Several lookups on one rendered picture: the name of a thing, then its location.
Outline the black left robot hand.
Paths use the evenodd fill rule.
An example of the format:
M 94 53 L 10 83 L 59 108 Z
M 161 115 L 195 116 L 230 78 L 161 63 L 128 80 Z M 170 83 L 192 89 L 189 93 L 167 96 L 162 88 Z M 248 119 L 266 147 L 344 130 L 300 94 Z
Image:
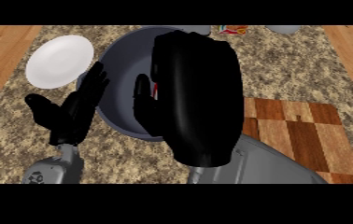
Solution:
M 74 91 L 62 105 L 43 95 L 31 93 L 25 103 L 32 112 L 34 122 L 50 130 L 50 145 L 77 146 L 85 139 L 97 104 L 111 80 L 106 78 L 103 63 L 96 62 L 84 76 L 78 90 Z

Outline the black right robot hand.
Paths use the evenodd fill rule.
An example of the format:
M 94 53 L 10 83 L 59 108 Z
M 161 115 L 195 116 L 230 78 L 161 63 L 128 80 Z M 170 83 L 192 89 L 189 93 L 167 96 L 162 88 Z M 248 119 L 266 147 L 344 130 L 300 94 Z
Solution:
M 205 168 L 230 162 L 243 94 L 239 58 L 227 42 L 181 31 L 155 37 L 150 75 L 134 79 L 133 111 L 147 134 L 162 137 L 177 162 Z

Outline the grey-blue pot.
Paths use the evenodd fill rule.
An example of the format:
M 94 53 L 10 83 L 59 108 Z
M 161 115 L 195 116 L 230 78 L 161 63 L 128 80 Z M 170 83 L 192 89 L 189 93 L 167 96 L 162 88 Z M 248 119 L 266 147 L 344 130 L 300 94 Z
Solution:
M 113 41 L 97 59 L 111 80 L 96 108 L 99 117 L 119 133 L 149 142 L 161 142 L 162 137 L 152 137 L 134 120 L 134 79 L 150 75 L 155 37 L 174 30 L 211 34 L 209 25 L 143 25 Z

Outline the checkered wooden cutting board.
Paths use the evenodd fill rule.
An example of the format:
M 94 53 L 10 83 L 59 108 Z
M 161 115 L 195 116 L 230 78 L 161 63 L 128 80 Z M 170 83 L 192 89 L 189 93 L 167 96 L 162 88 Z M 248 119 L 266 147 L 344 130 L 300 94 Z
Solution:
M 311 170 L 329 184 L 353 184 L 353 147 L 329 104 L 243 99 L 242 132 Z

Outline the white plate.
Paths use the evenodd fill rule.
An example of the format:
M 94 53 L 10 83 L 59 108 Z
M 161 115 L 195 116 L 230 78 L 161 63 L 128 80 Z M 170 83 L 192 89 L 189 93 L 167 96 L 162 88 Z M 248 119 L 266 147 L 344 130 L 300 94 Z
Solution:
M 56 89 L 75 81 L 91 60 L 91 41 L 81 35 L 62 35 L 34 51 L 26 62 L 26 80 L 40 89 Z

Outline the red and orange packet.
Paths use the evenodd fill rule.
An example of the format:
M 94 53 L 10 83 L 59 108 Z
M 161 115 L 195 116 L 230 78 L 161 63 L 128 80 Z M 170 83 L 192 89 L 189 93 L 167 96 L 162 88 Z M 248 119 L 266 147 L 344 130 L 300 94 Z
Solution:
M 220 25 L 218 32 L 221 34 L 243 35 L 246 32 L 246 25 Z

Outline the grey round object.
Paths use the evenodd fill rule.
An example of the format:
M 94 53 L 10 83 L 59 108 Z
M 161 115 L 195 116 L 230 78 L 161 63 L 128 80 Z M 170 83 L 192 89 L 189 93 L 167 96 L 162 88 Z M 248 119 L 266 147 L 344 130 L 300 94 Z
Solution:
M 294 34 L 301 27 L 298 25 L 267 25 L 266 28 L 277 34 Z

